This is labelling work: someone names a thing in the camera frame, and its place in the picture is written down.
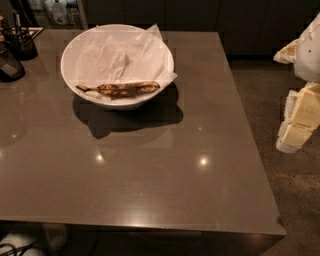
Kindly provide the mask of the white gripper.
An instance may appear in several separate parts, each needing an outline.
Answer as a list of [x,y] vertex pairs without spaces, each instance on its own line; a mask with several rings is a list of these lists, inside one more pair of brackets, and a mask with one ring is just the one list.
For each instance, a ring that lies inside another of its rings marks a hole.
[[289,91],[276,142],[279,151],[295,153],[320,125],[320,13],[299,39],[279,50],[273,60],[282,64],[295,61],[295,75],[308,82],[299,92]]

